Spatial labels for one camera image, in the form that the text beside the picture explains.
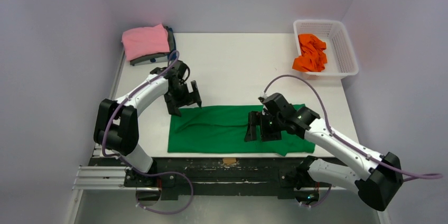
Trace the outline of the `green t shirt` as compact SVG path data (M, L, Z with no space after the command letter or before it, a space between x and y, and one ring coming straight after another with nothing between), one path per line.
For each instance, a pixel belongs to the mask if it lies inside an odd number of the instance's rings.
M169 153L259 154L313 153L315 144L282 132L279 141L257 139L245 142L248 115L261 111L261 105L223 105L182 108L172 116L167 151Z

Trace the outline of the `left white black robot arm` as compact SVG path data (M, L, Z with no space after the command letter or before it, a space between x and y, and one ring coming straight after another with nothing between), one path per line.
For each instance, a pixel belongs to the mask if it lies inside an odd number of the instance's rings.
M151 167L154 160L139 145L138 118L156 99L163 97L167 112L181 116L184 106L202 105L197 82L186 84L190 68L177 60L163 68L153 69L145 80L129 93L115 99L104 99L99 104L94 129L94 141L102 151L110 150L105 157L117 157L137 170L137 180L143 186L157 181L157 171Z

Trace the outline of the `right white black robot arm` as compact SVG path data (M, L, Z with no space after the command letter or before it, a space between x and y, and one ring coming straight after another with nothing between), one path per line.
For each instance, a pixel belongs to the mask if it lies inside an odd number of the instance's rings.
M341 164L307 156L294 171L284 175L297 189L314 183L327 183L356 193L369 207L384 211L404 183L399 158L370 150L345 135L329 129L315 111L295 108L280 93L259 98L261 111L248 113L245 142L260 138L263 142L279 141L282 133L297 136L325 149Z

